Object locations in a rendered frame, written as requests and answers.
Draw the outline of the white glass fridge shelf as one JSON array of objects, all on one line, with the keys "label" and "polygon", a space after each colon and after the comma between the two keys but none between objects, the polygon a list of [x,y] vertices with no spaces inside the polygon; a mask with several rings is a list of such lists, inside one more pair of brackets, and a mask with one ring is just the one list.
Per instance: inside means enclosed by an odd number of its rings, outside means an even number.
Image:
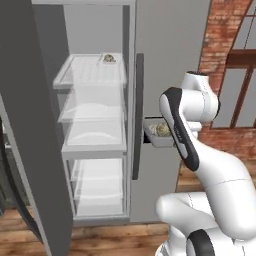
[{"label": "white glass fridge shelf", "polygon": [[101,54],[71,54],[53,80],[54,89],[69,89],[73,86],[125,84],[126,71],[123,55],[111,53],[116,64],[99,62]]},{"label": "white glass fridge shelf", "polygon": [[62,154],[66,158],[86,158],[127,151],[124,119],[74,122],[65,137]]},{"label": "white glass fridge shelf", "polygon": [[115,120],[124,116],[123,90],[117,87],[86,87],[68,95],[59,122]]}]

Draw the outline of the clear fridge drawer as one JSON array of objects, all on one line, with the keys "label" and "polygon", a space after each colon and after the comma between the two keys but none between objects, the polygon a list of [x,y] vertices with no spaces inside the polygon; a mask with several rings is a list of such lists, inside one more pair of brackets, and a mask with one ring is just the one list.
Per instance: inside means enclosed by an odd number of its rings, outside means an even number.
[{"label": "clear fridge drawer", "polygon": [[71,171],[75,215],[123,213],[123,159],[75,160]]}]

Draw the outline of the grey closed fridge door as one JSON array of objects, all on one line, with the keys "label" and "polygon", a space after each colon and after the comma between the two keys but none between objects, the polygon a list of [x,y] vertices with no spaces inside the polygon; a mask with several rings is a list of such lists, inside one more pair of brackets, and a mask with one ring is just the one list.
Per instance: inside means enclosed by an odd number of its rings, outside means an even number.
[{"label": "grey closed fridge door", "polygon": [[[138,0],[136,51],[144,54],[143,120],[160,118],[159,97],[199,69],[211,0]],[[131,182],[133,223],[156,222],[159,196],[176,189],[180,156],[174,147],[143,143],[139,177]]]}]

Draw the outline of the grey open fridge door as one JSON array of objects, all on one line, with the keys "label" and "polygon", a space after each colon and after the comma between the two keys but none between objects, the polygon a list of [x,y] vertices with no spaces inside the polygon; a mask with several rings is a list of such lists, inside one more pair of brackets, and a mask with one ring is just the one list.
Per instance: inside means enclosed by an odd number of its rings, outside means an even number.
[{"label": "grey open fridge door", "polygon": [[0,117],[48,256],[68,256],[73,215],[31,0],[0,0]]}]

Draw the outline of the grey fridge body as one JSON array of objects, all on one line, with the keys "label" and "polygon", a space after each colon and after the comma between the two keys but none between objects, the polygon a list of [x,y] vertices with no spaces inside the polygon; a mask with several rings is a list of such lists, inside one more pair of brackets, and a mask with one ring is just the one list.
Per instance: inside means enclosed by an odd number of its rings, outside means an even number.
[{"label": "grey fridge body", "polygon": [[[76,226],[123,224],[130,220],[130,196],[134,146],[134,76],[136,0],[32,0],[39,42],[50,90],[51,107],[56,121],[60,149],[73,223]],[[53,80],[71,54],[121,53],[126,71],[125,84],[100,84],[54,89]],[[61,150],[69,127],[74,122],[59,122],[66,99],[74,89],[86,87],[117,87],[123,90],[127,151],[86,158],[66,158]],[[71,171],[75,160],[123,159],[123,213],[107,216],[75,215]]]}]

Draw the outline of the brown framed window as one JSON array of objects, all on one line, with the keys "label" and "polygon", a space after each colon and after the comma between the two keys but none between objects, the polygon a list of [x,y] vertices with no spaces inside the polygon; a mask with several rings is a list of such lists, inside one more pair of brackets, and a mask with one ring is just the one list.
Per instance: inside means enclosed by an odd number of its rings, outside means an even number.
[{"label": "brown framed window", "polygon": [[256,128],[256,0],[251,0],[227,55],[212,129]]}]

